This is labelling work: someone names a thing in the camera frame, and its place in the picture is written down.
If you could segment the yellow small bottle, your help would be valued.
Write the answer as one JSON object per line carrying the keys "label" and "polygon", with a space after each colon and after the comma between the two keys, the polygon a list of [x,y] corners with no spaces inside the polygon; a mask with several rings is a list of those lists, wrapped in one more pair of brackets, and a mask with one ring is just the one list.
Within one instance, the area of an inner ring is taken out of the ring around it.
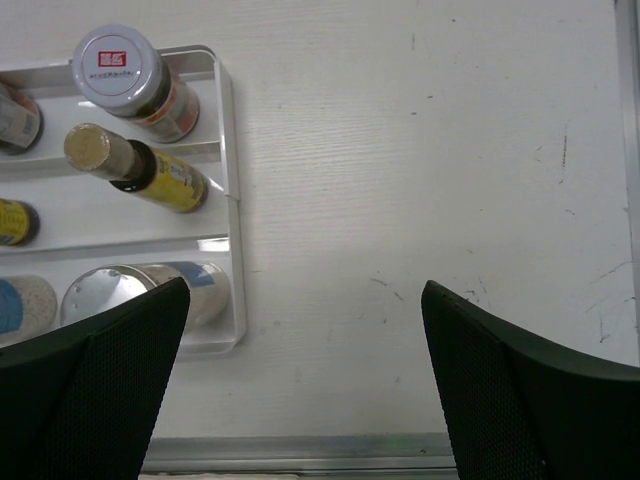
{"label": "yellow small bottle", "polygon": [[40,218],[28,203],[19,200],[1,199],[1,245],[23,246],[38,235]]}
{"label": "yellow small bottle", "polygon": [[63,148],[74,169],[174,212],[191,213],[207,200],[208,180],[198,169],[97,124],[74,126],[67,133]]}

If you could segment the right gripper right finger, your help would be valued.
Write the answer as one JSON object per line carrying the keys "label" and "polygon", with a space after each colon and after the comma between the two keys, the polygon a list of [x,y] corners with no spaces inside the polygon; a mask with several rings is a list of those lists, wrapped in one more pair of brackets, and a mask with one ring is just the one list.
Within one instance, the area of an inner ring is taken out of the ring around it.
{"label": "right gripper right finger", "polygon": [[638,478],[638,368],[547,340],[433,280],[421,311],[459,478]]}

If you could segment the brown spice jar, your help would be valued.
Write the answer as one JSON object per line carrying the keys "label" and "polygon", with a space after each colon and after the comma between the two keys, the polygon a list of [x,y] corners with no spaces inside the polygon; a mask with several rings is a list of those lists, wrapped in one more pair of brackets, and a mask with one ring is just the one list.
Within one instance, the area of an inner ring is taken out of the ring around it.
{"label": "brown spice jar", "polygon": [[93,29],[75,48],[71,67],[87,100],[155,142],[176,142],[198,122],[195,91],[132,27],[107,24]]}
{"label": "brown spice jar", "polygon": [[28,94],[1,83],[1,151],[22,154],[39,141],[44,127],[41,109]]}

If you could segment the white silver-cap bottle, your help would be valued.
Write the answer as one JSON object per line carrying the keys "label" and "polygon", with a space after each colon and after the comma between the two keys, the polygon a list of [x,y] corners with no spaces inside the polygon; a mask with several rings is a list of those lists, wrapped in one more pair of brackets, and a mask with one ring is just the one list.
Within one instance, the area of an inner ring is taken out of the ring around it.
{"label": "white silver-cap bottle", "polygon": [[46,332],[58,312],[53,287],[37,275],[1,278],[1,346]]}
{"label": "white silver-cap bottle", "polygon": [[60,306],[60,322],[69,325],[102,313],[160,285],[180,278],[190,291],[185,330],[213,322],[231,298],[226,273],[212,262],[176,261],[107,265],[77,278]]}

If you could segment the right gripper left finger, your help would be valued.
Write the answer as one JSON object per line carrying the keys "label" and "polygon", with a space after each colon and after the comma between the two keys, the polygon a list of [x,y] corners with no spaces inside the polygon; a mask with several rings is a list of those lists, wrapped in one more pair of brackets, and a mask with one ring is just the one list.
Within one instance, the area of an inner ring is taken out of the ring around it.
{"label": "right gripper left finger", "polygon": [[2,348],[2,478],[137,478],[189,306],[175,278]]}

